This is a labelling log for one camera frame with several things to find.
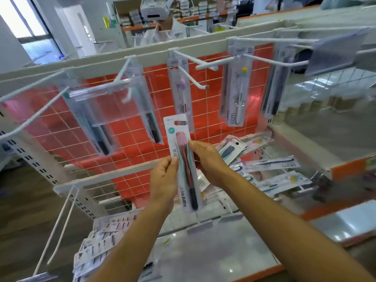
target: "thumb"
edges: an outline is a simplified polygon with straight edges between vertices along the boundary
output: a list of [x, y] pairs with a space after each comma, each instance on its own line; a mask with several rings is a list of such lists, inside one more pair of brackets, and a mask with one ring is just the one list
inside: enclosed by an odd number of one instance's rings
[[168, 176], [176, 176], [178, 168], [179, 168], [179, 158], [174, 157], [172, 158], [170, 165], [167, 167], [166, 174]]
[[195, 154], [197, 154], [200, 159], [205, 155], [206, 148], [199, 144], [197, 141], [189, 141], [188, 142], [189, 147]]

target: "glass surface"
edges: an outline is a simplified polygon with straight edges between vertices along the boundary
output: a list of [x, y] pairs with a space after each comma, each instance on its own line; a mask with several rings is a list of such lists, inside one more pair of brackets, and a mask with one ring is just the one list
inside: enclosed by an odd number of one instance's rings
[[0, 15], [15, 37], [29, 37], [31, 33], [18, 15], [10, 0], [0, 0]]
[[46, 56], [43, 56], [42, 58], [36, 60], [36, 64], [46, 64], [58, 61], [60, 55], [60, 52], [52, 39], [23, 43], [22, 46], [31, 59], [35, 59], [43, 55], [44, 53], [51, 51]]
[[33, 9], [27, 0], [13, 0], [22, 16], [25, 18], [27, 24], [31, 28], [35, 36], [44, 36], [46, 31], [40, 24], [40, 20], [36, 17]]

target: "dark floor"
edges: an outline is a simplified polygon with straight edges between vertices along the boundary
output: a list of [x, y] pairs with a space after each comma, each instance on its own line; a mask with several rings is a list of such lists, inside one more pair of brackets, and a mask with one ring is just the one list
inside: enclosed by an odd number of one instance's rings
[[[5, 192], [0, 196], [0, 281], [15, 282], [33, 274], [64, 199], [58, 197], [51, 184], [30, 166], [1, 172], [0, 191]], [[59, 251], [51, 265], [46, 266], [64, 221], [60, 223], [39, 271], [58, 274], [56, 282], [72, 281], [73, 255], [92, 229], [92, 220], [73, 209]], [[376, 277], [376, 240], [352, 247], [349, 252]], [[262, 281], [294, 280], [282, 272]]]

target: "person's left hand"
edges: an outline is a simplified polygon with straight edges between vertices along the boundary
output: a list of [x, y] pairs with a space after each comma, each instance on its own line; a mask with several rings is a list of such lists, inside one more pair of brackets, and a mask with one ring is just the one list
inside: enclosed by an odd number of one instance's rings
[[177, 193], [176, 174], [179, 160], [167, 156], [158, 162], [150, 172], [150, 203], [166, 208], [171, 213], [174, 207], [174, 197]]

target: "person's right hand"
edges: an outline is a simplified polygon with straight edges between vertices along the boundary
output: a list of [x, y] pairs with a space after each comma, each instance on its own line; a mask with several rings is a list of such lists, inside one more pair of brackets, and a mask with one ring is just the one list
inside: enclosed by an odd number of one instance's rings
[[219, 152], [210, 143], [201, 141], [189, 141], [189, 147], [198, 156], [196, 167], [200, 169], [211, 184], [219, 188], [224, 187], [223, 178], [233, 173], [230, 167], [223, 161]]

